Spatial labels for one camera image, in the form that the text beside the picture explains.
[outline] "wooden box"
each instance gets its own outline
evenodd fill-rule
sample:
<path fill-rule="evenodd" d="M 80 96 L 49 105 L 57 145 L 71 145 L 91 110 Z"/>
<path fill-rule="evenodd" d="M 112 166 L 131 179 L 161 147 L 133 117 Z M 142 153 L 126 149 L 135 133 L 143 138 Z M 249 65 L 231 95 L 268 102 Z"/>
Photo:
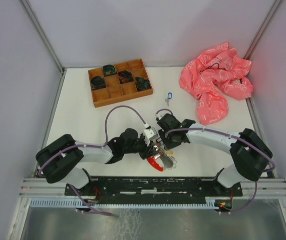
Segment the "wooden box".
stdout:
<path fill-rule="evenodd" d="M 141 59 L 116 63 L 113 65 L 116 67 L 117 71 L 115 75 L 104 76 L 102 67 L 88 70 L 89 80 L 96 76 L 101 76 L 105 80 L 105 88 L 93 90 L 91 85 L 93 103 L 96 108 L 153 94 L 152 84 Z M 121 84 L 118 72 L 124 70 L 131 72 L 134 81 Z M 137 91 L 136 77 L 148 79 L 151 88 Z"/>

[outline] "white table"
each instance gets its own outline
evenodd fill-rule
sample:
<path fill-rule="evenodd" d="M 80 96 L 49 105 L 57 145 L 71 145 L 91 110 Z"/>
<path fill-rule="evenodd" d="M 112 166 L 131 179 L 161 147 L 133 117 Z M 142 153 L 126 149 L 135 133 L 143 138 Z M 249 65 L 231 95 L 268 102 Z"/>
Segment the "white table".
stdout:
<path fill-rule="evenodd" d="M 155 113 L 166 108 L 165 98 L 172 92 L 169 108 L 179 121 L 193 119 L 198 122 L 196 106 L 198 100 L 179 87 L 182 67 L 148 67 L 147 73 L 154 88 L 153 95 L 132 99 L 108 106 L 95 108 L 88 79 L 90 68 L 69 68 L 58 101 L 47 144 L 63 134 L 71 134 L 74 139 L 93 144 L 105 142 L 104 120 L 110 109 L 118 105 L 135 108 L 143 118 L 157 130 Z M 244 128 L 253 129 L 245 100 L 238 101 L 225 96 L 229 113 L 226 118 L 211 127 L 235 132 Z M 127 108 L 115 110 L 108 120 L 109 140 L 118 137 L 126 128 L 133 128 L 139 134 L 144 127 L 137 115 Z M 223 167 L 233 163 L 230 155 L 200 144 L 184 143 L 173 149 L 177 168 L 159 172 L 138 154 L 128 154 L 115 164 L 80 163 L 94 176 L 171 176 L 171 177 L 211 177 Z"/>

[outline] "red cloth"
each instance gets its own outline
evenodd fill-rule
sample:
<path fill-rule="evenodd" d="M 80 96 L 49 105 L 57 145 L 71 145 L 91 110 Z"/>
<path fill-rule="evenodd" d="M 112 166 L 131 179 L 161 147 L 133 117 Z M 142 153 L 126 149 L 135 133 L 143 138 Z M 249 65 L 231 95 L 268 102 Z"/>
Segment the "red cloth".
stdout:
<path fill-rule="evenodd" d="M 199 99 L 197 113 L 201 124 L 215 123 L 228 113 L 227 100 L 216 87 L 237 100 L 252 96 L 253 85 L 245 77 L 251 65 L 225 42 L 202 52 L 185 66 L 179 85 Z"/>

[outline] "wooden organizer tray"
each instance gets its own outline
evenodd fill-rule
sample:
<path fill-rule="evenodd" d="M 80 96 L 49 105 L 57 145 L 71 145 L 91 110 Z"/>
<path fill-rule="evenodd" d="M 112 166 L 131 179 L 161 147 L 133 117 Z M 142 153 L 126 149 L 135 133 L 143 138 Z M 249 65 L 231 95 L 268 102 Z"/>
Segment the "wooden organizer tray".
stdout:
<path fill-rule="evenodd" d="M 115 75 L 111 76 L 104 76 L 102 67 L 88 70 L 89 80 L 93 77 L 101 76 L 104 78 L 106 84 L 105 88 L 98 90 L 93 90 L 91 87 L 93 103 L 96 108 L 153 94 L 152 84 L 141 59 L 121 62 L 113 65 L 116 67 L 117 72 Z M 134 81 L 122 84 L 120 83 L 119 75 L 117 73 L 124 70 L 132 73 Z M 143 91 L 137 91 L 135 84 L 136 77 L 148 79 L 151 88 Z"/>

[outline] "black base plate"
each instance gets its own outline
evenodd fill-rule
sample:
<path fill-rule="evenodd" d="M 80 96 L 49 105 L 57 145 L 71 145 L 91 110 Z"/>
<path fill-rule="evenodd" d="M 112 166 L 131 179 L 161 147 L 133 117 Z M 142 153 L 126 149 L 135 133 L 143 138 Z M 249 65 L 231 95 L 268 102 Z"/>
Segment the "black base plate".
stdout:
<path fill-rule="evenodd" d="M 93 186 L 102 193 L 101 204 L 204 204 L 205 197 L 243 196 L 240 183 L 218 194 L 212 177 L 122 177 L 92 176 L 93 183 L 79 190 L 81 196 L 95 196 Z M 66 196 L 75 196 L 70 187 Z M 164 194 L 142 194 L 146 190 Z"/>

